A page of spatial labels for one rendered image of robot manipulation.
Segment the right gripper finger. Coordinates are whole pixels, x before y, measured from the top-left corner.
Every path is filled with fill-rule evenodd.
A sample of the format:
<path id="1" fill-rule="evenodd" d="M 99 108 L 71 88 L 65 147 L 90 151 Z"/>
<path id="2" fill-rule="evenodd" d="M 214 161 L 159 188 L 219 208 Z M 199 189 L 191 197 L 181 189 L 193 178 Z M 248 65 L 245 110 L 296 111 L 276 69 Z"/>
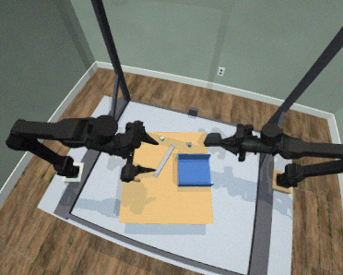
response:
<path id="1" fill-rule="evenodd" d="M 136 166 L 136 176 L 140 174 L 143 171 L 143 173 L 150 173 L 150 172 L 156 172 L 156 169 L 148 168 L 148 167 L 141 167 L 140 165 Z"/>
<path id="2" fill-rule="evenodd" d="M 157 142 L 149 134 L 147 134 L 144 126 L 142 128 L 142 132 L 141 133 L 143 133 L 143 137 L 141 139 L 141 142 L 145 142 L 145 143 L 152 144 L 152 145 L 159 145 L 159 142 Z"/>

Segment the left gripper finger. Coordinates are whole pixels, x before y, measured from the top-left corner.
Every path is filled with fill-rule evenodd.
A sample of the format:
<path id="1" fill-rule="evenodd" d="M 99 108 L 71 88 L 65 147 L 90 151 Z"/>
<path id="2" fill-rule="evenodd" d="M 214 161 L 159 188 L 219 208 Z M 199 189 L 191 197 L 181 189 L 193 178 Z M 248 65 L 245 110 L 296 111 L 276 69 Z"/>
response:
<path id="1" fill-rule="evenodd" d="M 238 147 L 238 146 L 236 146 L 236 148 L 234 148 L 234 147 L 230 147 L 230 146 L 227 146 L 227 145 L 224 145 L 224 144 L 223 144 L 223 147 L 222 147 L 222 148 L 228 150 L 229 152 L 231 152 L 231 153 L 233 153 L 234 155 L 237 156 L 237 147 Z"/>
<path id="2" fill-rule="evenodd" d="M 221 139 L 219 143 L 236 148 L 235 134 L 232 137 Z"/>

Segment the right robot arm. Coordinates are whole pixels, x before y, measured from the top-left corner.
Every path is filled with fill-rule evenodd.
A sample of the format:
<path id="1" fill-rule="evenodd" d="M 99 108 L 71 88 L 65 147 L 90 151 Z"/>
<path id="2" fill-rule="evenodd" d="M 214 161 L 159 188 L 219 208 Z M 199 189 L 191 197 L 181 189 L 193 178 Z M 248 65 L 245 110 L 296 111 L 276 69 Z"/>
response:
<path id="1" fill-rule="evenodd" d="M 18 119 L 10 130 L 6 145 L 13 150 L 29 151 L 51 163 L 57 171 L 57 175 L 65 176 L 65 178 L 77 178 L 80 166 L 75 168 L 74 159 L 70 156 L 58 155 L 41 144 L 38 139 L 58 139 L 64 146 L 71 149 L 86 147 L 86 149 L 106 153 L 117 130 L 117 121 L 108 114 L 100 115 L 97 118 L 66 118 L 57 123 Z M 140 148 L 143 133 L 138 131 L 137 124 L 128 122 L 125 125 L 124 134 L 118 133 L 117 137 L 120 142 L 119 144 L 115 143 L 114 147 L 122 153 L 130 155 L 132 150 Z M 65 175 L 66 173 L 67 175 Z"/>

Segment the light grey long flat bar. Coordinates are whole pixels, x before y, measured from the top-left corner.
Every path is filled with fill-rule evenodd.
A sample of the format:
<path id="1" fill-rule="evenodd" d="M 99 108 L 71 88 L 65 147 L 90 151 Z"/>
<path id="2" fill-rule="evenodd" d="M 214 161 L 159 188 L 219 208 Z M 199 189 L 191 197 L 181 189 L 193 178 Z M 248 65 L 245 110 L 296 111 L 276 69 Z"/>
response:
<path id="1" fill-rule="evenodd" d="M 160 174 L 160 171 L 162 170 L 163 166 L 165 165 L 166 161 L 169 159 L 170 155 L 172 154 L 172 151 L 174 150 L 175 146 L 171 145 L 169 150 L 167 151 L 166 155 L 162 159 L 159 167 L 157 168 L 157 171 L 153 174 L 153 176 L 158 177 Z"/>

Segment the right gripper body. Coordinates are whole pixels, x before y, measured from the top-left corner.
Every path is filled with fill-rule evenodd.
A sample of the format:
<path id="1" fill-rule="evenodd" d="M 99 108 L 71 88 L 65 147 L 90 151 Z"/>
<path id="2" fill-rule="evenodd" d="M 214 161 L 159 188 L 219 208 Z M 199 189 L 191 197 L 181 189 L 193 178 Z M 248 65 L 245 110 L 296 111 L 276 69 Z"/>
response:
<path id="1" fill-rule="evenodd" d="M 134 122 L 134 124 L 138 125 L 138 131 L 142 132 L 142 128 L 143 128 L 143 122 L 137 120 Z M 107 150 L 106 153 L 108 153 L 110 156 L 115 155 L 115 156 L 119 156 L 122 157 L 122 159 L 127 159 L 126 160 L 126 165 L 122 168 L 121 171 L 121 176 L 120 179 L 123 182 L 131 182 L 135 179 L 136 176 L 136 167 L 133 164 L 133 160 L 134 160 L 134 155 L 135 155 L 135 150 L 132 150 L 132 153 L 130 155 L 126 155 L 123 154 L 121 151 L 119 151 L 118 149 L 116 149 L 115 143 L 119 144 L 120 139 L 117 137 L 118 134 L 114 135 L 114 137 L 112 138 L 112 141 L 110 143 L 110 146 Z"/>

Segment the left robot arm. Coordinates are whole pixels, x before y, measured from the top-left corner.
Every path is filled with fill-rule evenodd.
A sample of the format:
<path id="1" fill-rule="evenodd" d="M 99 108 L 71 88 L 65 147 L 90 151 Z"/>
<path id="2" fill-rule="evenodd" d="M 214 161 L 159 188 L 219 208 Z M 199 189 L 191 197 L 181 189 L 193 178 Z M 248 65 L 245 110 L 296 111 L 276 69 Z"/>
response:
<path id="1" fill-rule="evenodd" d="M 285 173 L 277 173 L 277 186 L 284 188 L 298 187 L 298 183 L 306 177 L 343 173 L 343 144 L 305 142 L 284 134 L 283 128 L 273 123 L 262 126 L 260 153 L 269 153 L 272 156 L 280 154 L 285 160 L 297 160 L 301 157 L 341 159 L 305 166 L 296 162 L 288 163 Z"/>

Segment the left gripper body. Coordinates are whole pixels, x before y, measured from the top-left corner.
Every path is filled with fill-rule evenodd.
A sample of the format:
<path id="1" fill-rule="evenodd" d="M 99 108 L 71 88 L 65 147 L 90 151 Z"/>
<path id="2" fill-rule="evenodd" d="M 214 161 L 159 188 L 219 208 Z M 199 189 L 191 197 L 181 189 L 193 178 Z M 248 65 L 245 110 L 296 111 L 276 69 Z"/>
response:
<path id="1" fill-rule="evenodd" d="M 245 161 L 246 152 L 254 152 L 254 155 L 260 153 L 260 137 L 255 136 L 244 138 L 244 129 L 244 125 L 237 124 L 236 145 L 238 145 L 237 153 L 240 153 L 238 161 Z"/>

